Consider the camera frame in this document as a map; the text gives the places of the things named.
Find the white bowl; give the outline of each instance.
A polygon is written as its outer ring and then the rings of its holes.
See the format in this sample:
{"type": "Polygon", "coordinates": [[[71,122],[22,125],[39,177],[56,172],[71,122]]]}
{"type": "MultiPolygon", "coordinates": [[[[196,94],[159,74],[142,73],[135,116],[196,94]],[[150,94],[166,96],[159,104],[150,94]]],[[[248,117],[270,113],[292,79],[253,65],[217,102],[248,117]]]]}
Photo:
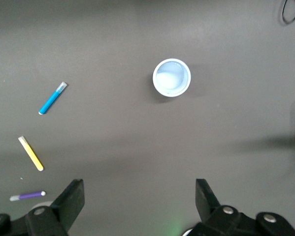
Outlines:
{"type": "Polygon", "coordinates": [[[166,59],[156,66],[153,83],[156,90],[166,97],[183,94],[190,85],[191,73],[188,66],[178,59],[166,59]]]}

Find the black cord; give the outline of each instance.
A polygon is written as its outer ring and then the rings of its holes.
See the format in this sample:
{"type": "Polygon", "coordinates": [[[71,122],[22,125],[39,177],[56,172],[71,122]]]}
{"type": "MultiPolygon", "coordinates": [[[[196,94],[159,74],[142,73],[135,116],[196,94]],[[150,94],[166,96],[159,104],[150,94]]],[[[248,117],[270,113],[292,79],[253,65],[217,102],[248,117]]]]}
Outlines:
{"type": "Polygon", "coordinates": [[[285,10],[285,5],[286,5],[287,1],[288,0],[285,0],[285,3],[284,3],[284,7],[283,7],[283,11],[282,11],[282,20],[284,21],[284,23],[286,25],[289,25],[290,23],[292,23],[295,20],[295,16],[294,16],[294,18],[291,21],[288,21],[288,20],[285,19],[285,17],[284,17],[284,10],[285,10]]]}

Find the white rounded object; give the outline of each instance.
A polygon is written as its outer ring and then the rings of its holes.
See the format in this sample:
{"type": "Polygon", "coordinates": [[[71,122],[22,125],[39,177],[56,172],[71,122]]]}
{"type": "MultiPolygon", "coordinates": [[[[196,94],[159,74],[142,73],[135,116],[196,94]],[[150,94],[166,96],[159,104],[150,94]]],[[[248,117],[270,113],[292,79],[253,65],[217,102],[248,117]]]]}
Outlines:
{"type": "Polygon", "coordinates": [[[189,87],[191,72],[188,66],[178,59],[166,59],[159,63],[153,73],[156,90],[166,97],[183,94],[189,87]]]}

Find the yellow marker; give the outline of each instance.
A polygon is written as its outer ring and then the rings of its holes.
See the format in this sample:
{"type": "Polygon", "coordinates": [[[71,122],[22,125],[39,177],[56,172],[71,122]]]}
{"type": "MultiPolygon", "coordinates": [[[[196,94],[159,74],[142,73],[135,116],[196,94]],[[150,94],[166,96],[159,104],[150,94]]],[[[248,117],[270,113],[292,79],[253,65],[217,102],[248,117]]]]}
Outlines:
{"type": "Polygon", "coordinates": [[[35,166],[37,167],[37,169],[39,171],[43,171],[43,166],[42,166],[41,162],[39,161],[39,159],[37,158],[37,156],[35,155],[35,153],[31,149],[31,147],[27,143],[27,141],[24,138],[24,136],[19,137],[18,140],[20,141],[20,143],[22,144],[22,146],[26,150],[27,154],[29,155],[29,157],[31,158],[31,160],[33,161],[33,163],[35,164],[35,166]]]}

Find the gray table surface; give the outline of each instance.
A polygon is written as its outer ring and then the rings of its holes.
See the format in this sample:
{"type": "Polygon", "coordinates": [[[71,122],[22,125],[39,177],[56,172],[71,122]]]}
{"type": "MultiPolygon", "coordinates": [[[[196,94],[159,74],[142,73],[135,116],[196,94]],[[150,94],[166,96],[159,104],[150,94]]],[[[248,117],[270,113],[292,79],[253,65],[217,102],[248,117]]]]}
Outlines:
{"type": "Polygon", "coordinates": [[[221,203],[295,227],[295,22],[282,25],[281,7],[0,1],[0,212],[16,219],[83,178],[71,236],[179,236],[199,221],[195,181],[205,178],[221,203]],[[177,98],[152,84],[167,58],[192,74],[177,98]],[[9,201],[39,190],[47,195],[9,201]]]}

